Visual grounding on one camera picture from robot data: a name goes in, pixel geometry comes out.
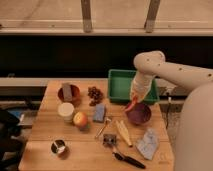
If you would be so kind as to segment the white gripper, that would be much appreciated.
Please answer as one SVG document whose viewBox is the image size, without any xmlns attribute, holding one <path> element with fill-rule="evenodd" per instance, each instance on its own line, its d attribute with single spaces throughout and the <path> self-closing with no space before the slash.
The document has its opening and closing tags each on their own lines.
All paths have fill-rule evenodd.
<svg viewBox="0 0 213 171">
<path fill-rule="evenodd" d="M 151 90 L 153 75 L 148 75 L 137 71 L 130 88 L 130 99 L 131 102 L 141 102 L 145 99 Z"/>
</svg>

